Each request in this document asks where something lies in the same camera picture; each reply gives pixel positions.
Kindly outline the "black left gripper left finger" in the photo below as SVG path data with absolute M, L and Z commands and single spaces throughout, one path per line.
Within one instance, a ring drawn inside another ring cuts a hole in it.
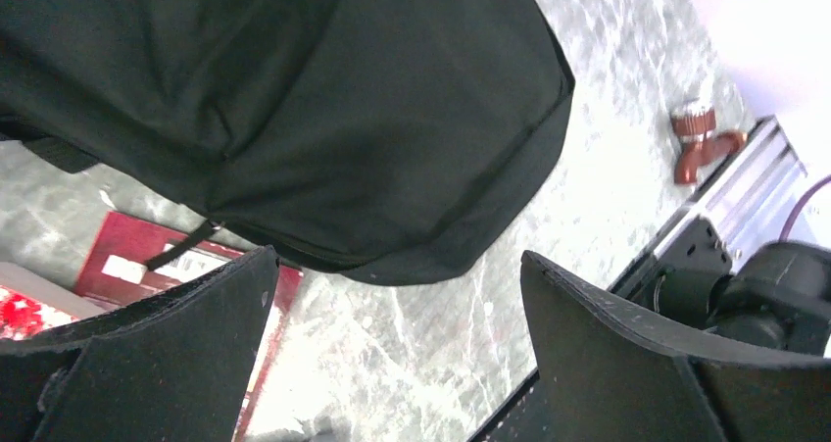
M 256 249 L 164 293 L 1 344 L 5 441 L 228 441 L 278 264 Z

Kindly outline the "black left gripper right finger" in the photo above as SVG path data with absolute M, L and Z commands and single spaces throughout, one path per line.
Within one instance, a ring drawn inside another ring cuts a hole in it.
M 560 441 L 826 441 L 830 363 L 706 333 L 521 258 L 521 295 Z

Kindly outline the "red snack packet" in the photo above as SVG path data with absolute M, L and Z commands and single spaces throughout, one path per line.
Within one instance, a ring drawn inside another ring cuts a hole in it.
M 1 288 L 1 339 L 24 340 L 61 325 L 76 321 L 61 310 L 26 297 L 17 291 Z

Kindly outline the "black student backpack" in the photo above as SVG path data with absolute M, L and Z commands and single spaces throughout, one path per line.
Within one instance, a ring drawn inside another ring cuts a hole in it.
M 1 0 L 3 137 L 376 285 L 466 273 L 574 88 L 535 0 Z

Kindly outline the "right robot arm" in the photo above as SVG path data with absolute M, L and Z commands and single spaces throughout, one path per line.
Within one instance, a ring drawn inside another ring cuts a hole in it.
M 652 309 L 711 334 L 830 357 L 830 251 L 801 242 L 762 246 L 738 272 L 717 253 L 708 266 L 660 275 Z

